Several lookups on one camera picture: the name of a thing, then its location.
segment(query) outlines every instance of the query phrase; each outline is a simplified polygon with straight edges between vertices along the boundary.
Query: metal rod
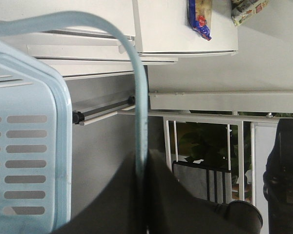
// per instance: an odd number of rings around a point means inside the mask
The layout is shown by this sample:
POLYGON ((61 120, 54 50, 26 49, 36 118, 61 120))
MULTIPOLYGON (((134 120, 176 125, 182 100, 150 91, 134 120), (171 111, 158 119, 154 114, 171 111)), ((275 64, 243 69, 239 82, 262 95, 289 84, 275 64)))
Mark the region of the metal rod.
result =
POLYGON ((169 136, 169 122, 164 118, 164 137, 165 137, 165 149, 166 149, 166 164, 172 171, 171 165, 171 152, 170 152, 170 136, 169 136))
POLYGON ((177 142, 177 127, 176 121, 174 121, 174 140, 175 140, 175 154, 176 154, 176 161, 178 162, 178 142, 177 142))
POLYGON ((117 108, 117 107, 120 107, 120 106, 123 106, 123 105, 126 105, 126 104, 128 104, 128 100, 120 101, 120 102, 117 102, 117 103, 114 103, 114 104, 111 104, 111 105, 108 105, 108 106, 100 107, 100 108, 97 108, 97 109, 94 109, 94 110, 91 110, 91 111, 86 111, 86 112, 83 112, 83 115, 85 117, 86 116, 91 116, 91 115, 98 114, 100 112, 107 111, 107 110, 110 110, 110 109, 114 109, 114 108, 117 108))
MULTIPOLYGON (((133 111, 119 111, 120 115, 135 115, 133 111)), ((216 114, 195 114, 195 113, 173 113, 173 112, 159 112, 149 111, 148 116, 152 117, 166 117, 169 120, 180 122, 186 121, 200 121, 205 123, 220 123, 236 125, 240 121, 259 122, 259 123, 278 123, 282 117, 261 117, 261 116, 234 116, 234 115, 216 115, 216 114)))
POLYGON ((255 125, 251 123, 252 204, 256 206, 255 125))
POLYGON ((239 199, 244 201, 244 131, 243 121, 238 124, 239 199))
MULTIPOLYGON (((126 108, 123 108, 122 111, 128 111, 128 110, 131 110, 131 109, 134 109, 136 106, 135 105, 132 105, 132 106, 128 106, 126 108)), ((95 122, 98 122, 100 120, 103 120, 103 119, 106 119, 106 118, 109 118, 109 117, 112 117, 112 116, 115 116, 118 114, 119 111, 113 111, 113 112, 110 112, 110 113, 107 113, 105 115, 102 115, 102 116, 98 116, 98 117, 94 117, 94 118, 90 118, 90 119, 87 119, 87 120, 84 120, 84 121, 81 121, 79 123, 79 125, 81 126, 86 126, 86 125, 89 125, 91 123, 95 123, 95 122)))
POLYGON ((227 124, 228 170, 231 170, 230 124, 227 124))

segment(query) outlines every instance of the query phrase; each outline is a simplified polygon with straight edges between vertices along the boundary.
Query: white wall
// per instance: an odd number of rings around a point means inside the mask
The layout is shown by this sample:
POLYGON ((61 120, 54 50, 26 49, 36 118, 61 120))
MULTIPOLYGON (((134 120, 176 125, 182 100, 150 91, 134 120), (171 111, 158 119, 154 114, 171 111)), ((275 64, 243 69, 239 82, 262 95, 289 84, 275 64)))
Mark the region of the white wall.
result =
POLYGON ((150 91, 293 90, 293 0, 271 0, 239 26, 238 36, 235 56, 149 66, 150 91))
MULTIPOLYGON (((106 105, 134 92, 133 76, 66 83, 73 109, 106 105)), ((134 119, 134 116, 117 115, 87 126, 73 125, 72 216, 102 191, 124 157, 134 151, 134 119)))

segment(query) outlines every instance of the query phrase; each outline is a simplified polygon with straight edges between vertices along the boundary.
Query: snack bag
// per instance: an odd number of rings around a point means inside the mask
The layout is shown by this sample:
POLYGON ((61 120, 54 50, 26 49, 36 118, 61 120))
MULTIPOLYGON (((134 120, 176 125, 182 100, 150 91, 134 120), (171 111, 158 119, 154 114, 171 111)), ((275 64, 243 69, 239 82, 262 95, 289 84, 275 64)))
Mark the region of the snack bag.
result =
POLYGON ((244 0, 232 10, 232 19, 236 26, 241 25, 251 16, 258 14, 268 5, 269 0, 244 0))
POLYGON ((188 19, 194 31, 210 40, 212 0, 188 0, 188 19))

